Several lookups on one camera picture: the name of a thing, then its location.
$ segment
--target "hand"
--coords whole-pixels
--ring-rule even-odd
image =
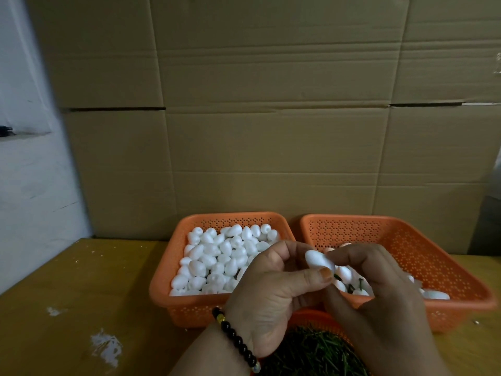
[[[244,273],[225,307],[225,316],[256,357],[271,354],[284,338],[292,313],[321,301],[311,292],[333,280],[328,268],[298,270],[311,246],[278,242],[260,253]]]
[[[326,256],[336,265],[352,266],[374,291],[375,298],[358,309],[333,285],[324,291],[325,308],[373,375],[450,375],[435,346],[423,298],[384,247],[349,245]]]

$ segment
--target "tabletop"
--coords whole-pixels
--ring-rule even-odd
[[[167,374],[200,330],[172,324],[148,286],[166,242],[81,239],[0,295],[0,374]],[[501,258],[454,256],[497,295]],[[455,375],[501,374],[501,313],[435,335]]]

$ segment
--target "forearm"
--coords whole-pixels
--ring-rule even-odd
[[[169,376],[248,376],[250,368],[216,323],[191,344]]]

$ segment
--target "pile of white foam pieces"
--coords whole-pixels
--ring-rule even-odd
[[[335,248],[325,248],[325,252],[334,251]],[[361,276],[355,269],[350,266],[337,266],[327,256],[319,251],[307,251],[305,254],[306,263],[312,269],[318,269],[322,267],[329,268],[332,273],[334,273],[335,280],[333,281],[335,287],[345,293],[350,293],[354,295],[365,295],[374,296],[372,287],[369,285],[367,280]],[[411,274],[407,273],[409,280],[416,285],[419,289],[423,298],[426,299],[450,299],[447,293],[438,290],[429,290],[422,288],[422,282],[414,278]]]
[[[188,233],[188,245],[170,296],[231,293],[254,257],[280,240],[269,224],[215,228],[205,232],[195,227]]]

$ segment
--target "person's left hand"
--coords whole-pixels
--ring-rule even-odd
[[[271,354],[284,338],[292,313],[321,301],[314,291],[333,280],[328,268],[301,268],[311,246],[281,241],[252,261],[225,307],[231,327],[256,357]]]

